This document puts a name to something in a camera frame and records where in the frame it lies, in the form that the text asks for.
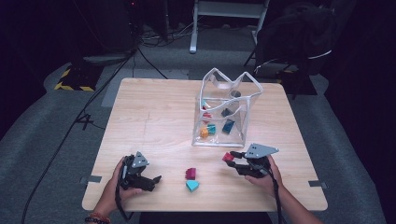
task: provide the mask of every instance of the bracelet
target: bracelet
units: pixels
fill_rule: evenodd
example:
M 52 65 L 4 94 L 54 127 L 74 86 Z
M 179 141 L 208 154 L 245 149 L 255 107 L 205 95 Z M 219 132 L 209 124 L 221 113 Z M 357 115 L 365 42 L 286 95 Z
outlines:
M 94 222 L 98 224 L 109 224 L 109 222 L 102 221 L 100 219 L 97 219 L 96 217 L 86 217 L 85 222 Z
M 85 218 L 85 222 L 94 222 L 94 223 L 99 223 L 99 224 L 110 224 L 110 218 L 104 217 L 99 213 L 90 213 L 90 216 Z

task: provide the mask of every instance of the black cable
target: black cable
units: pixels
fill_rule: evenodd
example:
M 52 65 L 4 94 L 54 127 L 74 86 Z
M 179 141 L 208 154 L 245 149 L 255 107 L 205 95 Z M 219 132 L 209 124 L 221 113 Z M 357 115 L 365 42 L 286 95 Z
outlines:
M 168 41 L 164 41 L 161 39 L 158 35 L 151 35 L 152 30 L 146 31 L 145 33 L 148 33 L 148 35 L 143 34 L 142 35 L 142 45 L 148 48 L 156 48 L 156 47 L 165 47 L 176 40 L 179 40 L 183 38 L 186 35 L 191 35 L 192 34 L 192 23 L 190 25 L 187 25 L 183 28 L 180 28 L 178 30 L 173 30 L 171 33 L 168 33 L 167 36 L 170 38 Z M 147 41 L 150 39 L 156 39 L 157 43 L 148 43 Z
M 140 48 L 137 48 L 140 52 L 140 54 L 143 56 L 143 58 L 146 60 L 146 62 L 148 62 L 153 68 L 155 68 L 155 70 L 157 70 L 157 72 L 159 72 L 161 74 L 161 76 L 163 76 L 165 79 L 168 79 L 168 77 L 166 77 L 160 70 L 158 70 L 158 68 L 156 66 L 154 66 L 154 64 L 152 64 L 147 58 L 146 56 L 143 54 L 142 50 L 140 50 Z
M 122 174 L 123 174 L 122 170 L 125 167 L 125 165 L 126 165 L 126 163 L 125 163 L 125 159 L 124 159 L 122 161 L 122 166 L 120 168 L 119 180 L 117 181 L 115 200 L 116 200 L 117 208 L 120 210 L 122 217 L 125 219 L 125 221 L 129 221 L 129 220 L 131 220 L 132 216 L 134 215 L 134 212 L 131 212 L 131 214 L 128 217 L 126 216 L 125 211 L 121 205 L 121 196 L 120 196 L 120 184 L 122 182 Z
M 279 224 L 282 224 L 282 205 L 280 203 L 280 198 L 279 198 L 279 185 L 277 184 L 277 181 L 274 177 L 274 174 L 272 173 L 272 170 L 270 169 L 268 172 L 269 176 L 273 179 L 274 183 L 274 194 L 275 194 L 275 200 L 276 200 L 276 210 L 277 210 L 277 222 Z
M 94 127 L 98 128 L 98 129 L 102 129 L 102 130 L 105 130 L 105 129 L 106 129 L 106 128 L 100 127 L 100 126 L 98 126 L 98 125 L 96 125 L 96 124 L 94 124 L 94 123 L 91 123 L 91 125 L 93 125 Z
M 87 102 L 87 104 L 84 105 L 84 107 L 79 111 L 78 115 L 74 119 L 73 123 L 70 125 L 69 129 L 66 132 L 66 135 L 64 136 L 64 139 L 62 139 L 61 144 L 57 147 L 55 152 L 53 153 L 51 159 L 49 160 L 49 163 L 47 164 L 47 167 L 44 169 L 44 172 L 41 174 L 40 178 L 38 181 L 35 183 L 35 187 L 33 188 L 32 192 L 29 195 L 29 198 L 24 206 L 23 213 L 22 213 L 22 218 L 21 218 L 21 224 L 24 224 L 24 220 L 26 218 L 26 213 L 27 209 L 29 207 L 30 201 L 32 201 L 33 196 L 35 195 L 35 191 L 37 190 L 38 186 L 40 185 L 41 181 L 44 179 L 44 176 L 47 174 L 47 171 L 49 170 L 50 166 L 52 165 L 53 161 L 55 160 L 55 157 L 58 155 L 59 151 L 61 150 L 62 146 L 64 145 L 64 142 L 67 139 L 67 136 L 71 133 L 74 125 L 76 124 L 76 121 L 81 117 L 83 113 L 85 113 L 85 109 L 92 103 L 92 101 L 98 96 L 98 94 L 105 88 L 105 86 L 113 79 L 113 77 L 121 70 L 121 68 L 128 62 L 128 60 L 131 58 L 131 56 L 126 59 L 117 69 L 114 71 L 113 75 L 111 78 L 99 89 L 98 92 L 96 92 Z

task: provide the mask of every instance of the gray carpet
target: gray carpet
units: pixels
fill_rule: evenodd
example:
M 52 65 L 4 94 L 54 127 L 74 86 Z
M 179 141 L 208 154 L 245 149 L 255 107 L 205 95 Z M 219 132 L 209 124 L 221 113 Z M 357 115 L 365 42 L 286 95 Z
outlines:
M 160 70 L 188 71 L 189 79 L 202 79 L 213 67 L 235 79 L 251 72 L 253 61 L 243 63 L 254 48 L 249 28 L 204 30 L 198 36 L 198 51 L 189 54 L 190 37 L 166 47 L 146 48 L 144 55 Z M 79 111 L 92 97 L 89 91 L 56 91 L 54 86 L 68 64 L 48 75 L 47 94 L 30 106 L 0 142 L 0 218 L 5 223 L 21 222 L 23 208 L 52 155 L 61 144 Z M 107 66 L 97 87 L 116 69 Z M 121 74 L 151 70 L 139 52 Z M 329 208 L 315 212 L 325 223 L 386 223 L 370 176 L 361 165 L 352 145 L 323 95 L 327 80 L 311 77 L 318 95 L 299 95 L 291 108 L 299 124 Z M 94 125 L 105 128 L 111 107 L 102 106 L 107 89 L 88 106 Z M 26 213 L 26 223 L 82 223 L 88 211 L 81 207 L 85 186 L 79 181 L 89 176 L 104 130 L 75 124 L 39 185 Z M 270 214 L 276 221 L 276 214 Z M 119 213 L 113 223 L 124 223 Z M 130 223 L 136 223 L 136 217 Z

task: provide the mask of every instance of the red block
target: red block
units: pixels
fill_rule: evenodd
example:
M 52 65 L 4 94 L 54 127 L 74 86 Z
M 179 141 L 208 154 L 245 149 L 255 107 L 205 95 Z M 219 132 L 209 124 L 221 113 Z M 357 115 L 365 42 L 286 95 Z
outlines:
M 195 173 L 196 173 L 196 169 L 195 168 L 188 169 L 186 171 L 186 179 L 194 180 L 195 179 Z
M 223 156 L 223 161 L 233 161 L 233 155 L 231 155 L 229 152 L 226 152 L 225 155 Z

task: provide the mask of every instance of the black curtain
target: black curtain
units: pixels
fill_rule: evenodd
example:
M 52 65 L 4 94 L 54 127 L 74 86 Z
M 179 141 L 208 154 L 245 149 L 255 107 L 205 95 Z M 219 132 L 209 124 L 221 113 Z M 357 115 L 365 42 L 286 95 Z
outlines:
M 396 4 L 357 2 L 321 74 L 325 95 L 396 223 Z
M 89 18 L 86 5 L 79 1 L 79 8 Z M 67 33 L 73 40 L 59 38 L 59 31 L 66 27 L 52 18 L 60 15 L 58 11 L 68 19 Z M 0 1 L 0 49 L 0 139 L 25 109 L 45 94 L 47 75 L 73 61 L 70 54 L 77 51 L 81 59 L 102 52 L 68 0 Z

